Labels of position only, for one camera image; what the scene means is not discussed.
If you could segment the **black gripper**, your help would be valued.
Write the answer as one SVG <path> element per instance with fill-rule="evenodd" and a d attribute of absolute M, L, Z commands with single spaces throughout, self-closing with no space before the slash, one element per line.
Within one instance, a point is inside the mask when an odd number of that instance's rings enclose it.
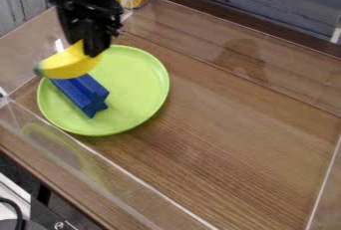
<path fill-rule="evenodd" d="M 111 45 L 111 35 L 123 27 L 118 0 L 48 0 L 57 7 L 60 25 L 69 45 L 84 40 L 84 54 L 99 56 Z"/>

